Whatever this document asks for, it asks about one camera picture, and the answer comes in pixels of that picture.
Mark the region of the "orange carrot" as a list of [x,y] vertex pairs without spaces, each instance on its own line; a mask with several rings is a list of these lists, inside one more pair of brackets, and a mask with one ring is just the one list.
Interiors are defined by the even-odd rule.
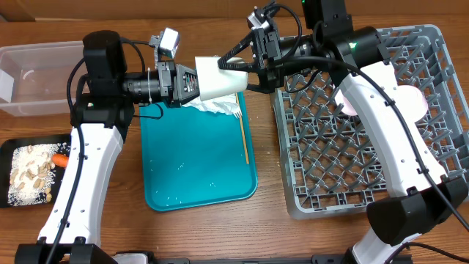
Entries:
[[61,168],[66,168],[68,165],[69,157],[63,154],[54,154],[51,157],[51,161]]

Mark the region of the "white paper cup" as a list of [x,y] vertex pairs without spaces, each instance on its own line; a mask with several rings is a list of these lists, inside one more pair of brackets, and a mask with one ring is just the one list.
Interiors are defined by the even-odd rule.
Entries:
[[243,92],[248,86],[248,74],[243,71],[221,70],[218,67],[219,56],[196,56],[200,100]]

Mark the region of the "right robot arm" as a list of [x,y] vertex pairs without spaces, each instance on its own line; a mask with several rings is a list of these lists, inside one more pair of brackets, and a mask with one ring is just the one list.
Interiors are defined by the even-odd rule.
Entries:
[[252,90],[271,93],[284,77],[305,69],[326,72],[357,112],[377,153],[388,198],[367,206],[370,228],[335,263],[409,263],[402,250],[450,216],[468,196],[461,176],[449,176],[422,139],[402,98],[391,57],[378,31],[355,29],[343,1],[304,1],[300,29],[282,40],[277,2],[248,16],[250,32],[218,60],[222,70],[255,73]]

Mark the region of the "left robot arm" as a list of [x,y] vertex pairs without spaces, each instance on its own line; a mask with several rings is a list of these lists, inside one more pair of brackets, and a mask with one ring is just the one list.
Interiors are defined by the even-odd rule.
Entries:
[[68,95],[73,130],[59,193],[37,242],[19,245],[16,263],[149,263],[150,253],[106,254],[100,228],[111,171],[128,134],[134,107],[165,103],[179,108],[200,94],[195,70],[174,63],[180,35],[167,28],[151,37],[155,69],[129,73],[123,44],[128,39],[103,30],[83,38],[86,66],[76,95]]

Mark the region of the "white bowl with rice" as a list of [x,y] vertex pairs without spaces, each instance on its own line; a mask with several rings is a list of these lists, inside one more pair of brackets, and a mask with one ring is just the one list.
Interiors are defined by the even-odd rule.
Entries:
[[408,122],[423,119],[429,106],[422,91],[414,86],[401,85],[396,88],[396,104]]

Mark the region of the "white napkin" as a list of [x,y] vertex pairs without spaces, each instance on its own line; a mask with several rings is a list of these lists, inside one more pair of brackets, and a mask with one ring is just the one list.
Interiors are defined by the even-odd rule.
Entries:
[[193,107],[199,111],[209,111],[215,114],[233,115],[231,112],[231,103],[233,101],[233,94],[209,100],[201,100],[200,97],[197,97],[184,104],[183,107]]

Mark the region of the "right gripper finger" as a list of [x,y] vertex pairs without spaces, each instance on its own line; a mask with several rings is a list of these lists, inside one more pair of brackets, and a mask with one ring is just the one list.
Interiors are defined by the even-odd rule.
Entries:
[[243,62],[235,59],[241,51],[244,51],[251,45],[252,37],[246,36],[234,48],[224,54],[218,60],[218,68],[220,70],[235,70],[246,73],[255,73],[259,69],[258,59],[253,62]]
[[258,92],[262,94],[271,94],[274,93],[275,82],[269,81],[267,79],[260,79],[259,84],[248,84],[246,89],[252,92]]

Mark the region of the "white round plate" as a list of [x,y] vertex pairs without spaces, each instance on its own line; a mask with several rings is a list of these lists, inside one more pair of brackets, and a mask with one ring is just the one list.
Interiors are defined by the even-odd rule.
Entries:
[[358,116],[357,111],[354,109],[351,102],[348,101],[348,99],[344,96],[343,92],[340,89],[338,89],[338,91],[337,91],[337,93],[334,97],[334,100],[335,100],[337,106],[343,105],[343,107],[341,109],[342,113],[344,113],[348,116],[351,116],[351,117]]

